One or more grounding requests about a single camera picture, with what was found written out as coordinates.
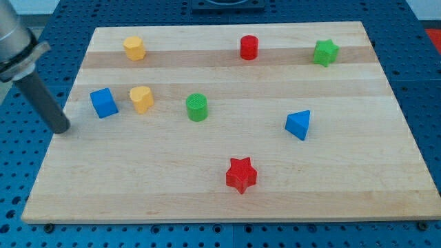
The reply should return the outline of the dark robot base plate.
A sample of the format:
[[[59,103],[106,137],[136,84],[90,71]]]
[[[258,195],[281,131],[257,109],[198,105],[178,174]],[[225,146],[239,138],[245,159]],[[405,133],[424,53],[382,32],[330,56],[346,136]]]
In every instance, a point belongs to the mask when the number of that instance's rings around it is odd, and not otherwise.
[[[266,0],[191,0],[192,12],[263,10]]]

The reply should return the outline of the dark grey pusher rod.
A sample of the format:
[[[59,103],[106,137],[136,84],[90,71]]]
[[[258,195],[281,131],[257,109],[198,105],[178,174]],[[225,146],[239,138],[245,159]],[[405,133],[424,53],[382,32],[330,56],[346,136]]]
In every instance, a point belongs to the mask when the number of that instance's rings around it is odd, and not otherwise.
[[[68,131],[69,119],[37,72],[33,71],[13,82],[54,134]]]

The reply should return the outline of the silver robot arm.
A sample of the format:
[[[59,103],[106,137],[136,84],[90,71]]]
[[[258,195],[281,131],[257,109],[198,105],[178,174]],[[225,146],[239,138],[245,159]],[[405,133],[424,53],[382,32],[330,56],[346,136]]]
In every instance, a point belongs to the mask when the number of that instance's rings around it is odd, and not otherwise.
[[[12,82],[55,134],[70,128],[70,121],[36,71],[37,60],[50,50],[38,42],[8,0],[1,0],[1,82]]]

